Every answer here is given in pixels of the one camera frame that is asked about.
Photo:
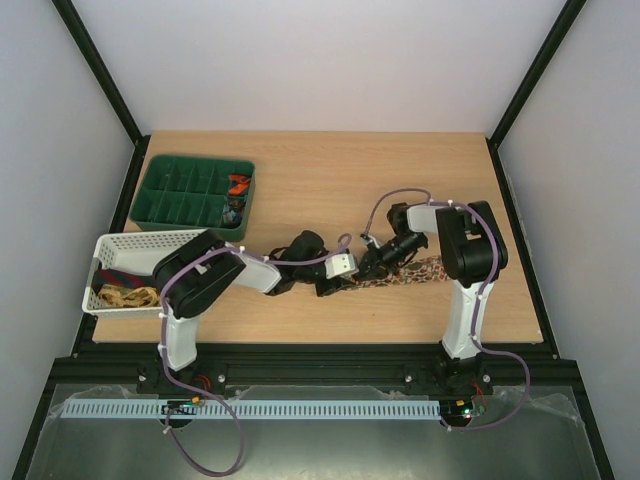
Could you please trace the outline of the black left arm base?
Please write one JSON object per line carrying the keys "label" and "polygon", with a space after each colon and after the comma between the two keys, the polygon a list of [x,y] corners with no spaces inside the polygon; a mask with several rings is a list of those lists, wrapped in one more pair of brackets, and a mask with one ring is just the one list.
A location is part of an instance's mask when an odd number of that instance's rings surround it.
{"label": "black left arm base", "polygon": [[[226,364],[196,360],[179,371],[169,370],[169,372],[178,382],[210,393],[223,394],[226,389],[228,376]],[[193,394],[193,391],[178,386],[167,378],[159,359],[140,363],[137,366],[137,375],[137,392],[140,394],[159,396]]]}

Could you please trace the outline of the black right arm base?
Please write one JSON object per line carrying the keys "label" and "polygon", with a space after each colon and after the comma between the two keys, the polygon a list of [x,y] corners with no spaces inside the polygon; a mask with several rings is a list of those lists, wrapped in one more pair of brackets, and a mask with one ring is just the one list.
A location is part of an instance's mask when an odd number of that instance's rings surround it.
{"label": "black right arm base", "polygon": [[426,360],[403,367],[404,390],[409,395],[472,396],[491,394],[491,377],[483,354],[459,359],[440,349]]}

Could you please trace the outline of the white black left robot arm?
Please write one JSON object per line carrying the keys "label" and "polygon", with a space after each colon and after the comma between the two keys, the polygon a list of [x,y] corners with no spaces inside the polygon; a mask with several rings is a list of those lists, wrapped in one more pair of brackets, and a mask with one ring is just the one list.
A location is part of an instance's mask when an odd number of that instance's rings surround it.
{"label": "white black left robot arm", "polygon": [[380,255],[369,250],[358,260],[347,248],[350,240],[343,235],[341,246],[331,252],[322,237],[304,230],[289,245],[259,256],[211,229],[203,231],[153,270],[162,308],[158,350],[163,364],[179,371],[196,360],[199,317],[232,285],[277,296],[305,283],[325,297],[386,278]]}

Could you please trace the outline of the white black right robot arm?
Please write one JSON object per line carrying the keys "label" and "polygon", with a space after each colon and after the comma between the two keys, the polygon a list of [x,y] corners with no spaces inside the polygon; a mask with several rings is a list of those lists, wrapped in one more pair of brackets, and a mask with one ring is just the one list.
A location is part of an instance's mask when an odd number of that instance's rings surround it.
{"label": "white black right robot arm", "polygon": [[449,322],[442,346],[450,357],[436,367],[436,379],[445,390],[460,390],[471,379],[464,361],[480,351],[480,332],[488,297],[508,251],[490,204],[485,200],[415,205],[398,203],[387,213],[396,237],[389,260],[402,260],[425,245],[425,235],[439,241],[444,272],[453,281]]}

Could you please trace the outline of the paisley patterned necktie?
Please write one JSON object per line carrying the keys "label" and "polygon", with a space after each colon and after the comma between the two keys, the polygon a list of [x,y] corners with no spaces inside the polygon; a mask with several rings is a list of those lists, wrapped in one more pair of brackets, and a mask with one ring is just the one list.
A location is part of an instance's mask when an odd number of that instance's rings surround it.
{"label": "paisley patterned necktie", "polygon": [[395,273],[383,271],[373,278],[356,280],[352,276],[344,287],[345,290],[380,288],[387,286],[405,286],[449,281],[442,259],[439,255],[411,260],[402,265]]}

